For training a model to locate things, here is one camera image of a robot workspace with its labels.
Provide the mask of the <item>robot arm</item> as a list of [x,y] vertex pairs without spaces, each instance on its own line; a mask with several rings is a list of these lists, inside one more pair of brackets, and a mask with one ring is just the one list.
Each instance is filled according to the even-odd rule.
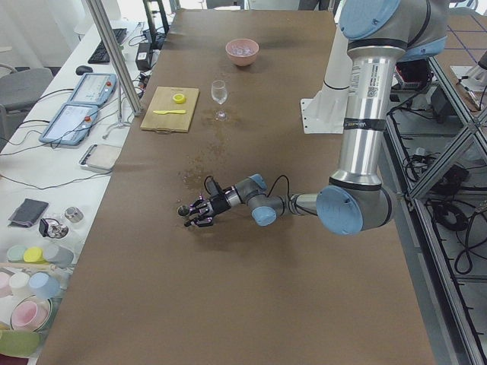
[[443,50],[448,8],[446,1],[347,1],[337,32],[347,40],[345,54],[352,64],[339,164],[328,186],[315,194],[269,196],[258,174],[227,188],[208,179],[208,194],[178,209],[186,226],[211,226],[217,215],[240,204],[262,227],[285,214],[317,216],[339,235],[388,223],[395,200],[377,175],[377,160],[393,73],[398,62],[426,59]]

